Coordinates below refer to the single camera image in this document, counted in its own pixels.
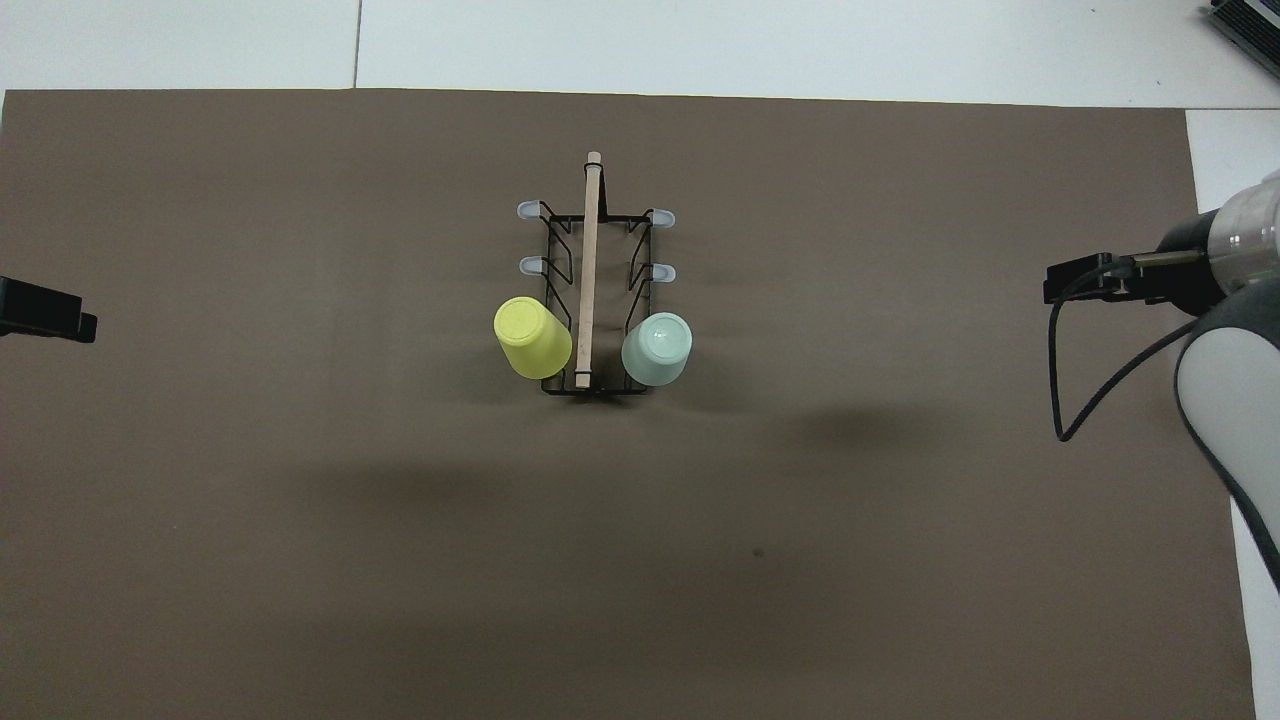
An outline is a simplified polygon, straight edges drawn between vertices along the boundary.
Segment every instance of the brown surface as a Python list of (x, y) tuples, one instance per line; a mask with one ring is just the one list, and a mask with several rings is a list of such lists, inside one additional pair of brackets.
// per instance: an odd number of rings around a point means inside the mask
[[(1194, 211), (1181, 113), (4, 113), (0, 272), (101, 327), (0, 341), (3, 717), (1252, 716), (1167, 360), (1069, 446), (1047, 410), (1043, 268)], [(628, 402), (543, 396), (490, 327), (538, 288), (516, 202), (572, 211), (588, 150), (611, 208), (680, 215), (655, 309), (694, 354)], [(1175, 322), (1073, 306), (1068, 406)]]

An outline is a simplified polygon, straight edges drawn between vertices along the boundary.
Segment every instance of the white table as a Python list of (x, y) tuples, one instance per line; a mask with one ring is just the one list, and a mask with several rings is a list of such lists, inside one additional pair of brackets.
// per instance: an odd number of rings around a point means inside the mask
[[(1184, 108), (1208, 210), (1280, 168), (1280, 79), (1211, 29), (1206, 5), (0, 0), (0, 88), (440, 87)], [(589, 35), (635, 41), (605, 50), (584, 42)], [(1165, 229), (1152, 228), (1153, 241)], [(1257, 714), (1280, 720), (1280, 594), (1231, 514)]]

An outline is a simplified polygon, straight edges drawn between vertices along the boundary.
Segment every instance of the wooden dowel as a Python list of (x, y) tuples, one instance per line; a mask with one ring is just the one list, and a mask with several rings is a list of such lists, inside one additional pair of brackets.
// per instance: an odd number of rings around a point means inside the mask
[(591, 387), (591, 325), (595, 323), (595, 237), (600, 222), (600, 154), (586, 154), (586, 209), (582, 211), (582, 286), (577, 305), (577, 368), (573, 384)]

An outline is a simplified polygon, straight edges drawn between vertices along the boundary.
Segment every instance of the clear plastic cover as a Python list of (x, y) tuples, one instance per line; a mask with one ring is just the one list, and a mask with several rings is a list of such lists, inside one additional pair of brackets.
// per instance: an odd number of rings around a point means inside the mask
[(1280, 177), (1235, 193), (1208, 233), (1208, 263), (1222, 292), (1280, 277)]

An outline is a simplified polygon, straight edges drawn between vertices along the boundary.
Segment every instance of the plastic cup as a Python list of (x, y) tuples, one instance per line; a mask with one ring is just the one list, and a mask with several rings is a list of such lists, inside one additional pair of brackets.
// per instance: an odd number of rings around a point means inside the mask
[(622, 366), (636, 382), (658, 387), (673, 382), (685, 370), (694, 333), (673, 313), (654, 313), (622, 341)]
[(493, 316), (493, 332), (511, 369), (531, 380), (561, 372), (573, 354), (568, 328), (532, 297), (503, 302)]

